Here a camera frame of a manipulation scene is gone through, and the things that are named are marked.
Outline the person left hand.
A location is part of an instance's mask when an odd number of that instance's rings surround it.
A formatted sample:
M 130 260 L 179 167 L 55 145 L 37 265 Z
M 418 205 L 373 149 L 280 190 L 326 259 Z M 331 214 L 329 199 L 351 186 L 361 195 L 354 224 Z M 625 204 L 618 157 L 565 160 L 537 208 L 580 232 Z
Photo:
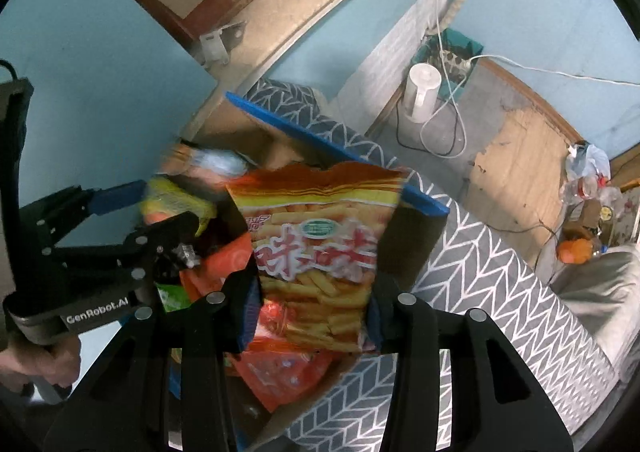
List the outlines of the person left hand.
M 51 385 L 70 387 L 79 377 L 80 350 L 75 335 L 59 340 L 50 350 L 12 335 L 1 351 L 1 385 L 21 392 L 32 377 L 42 377 Z

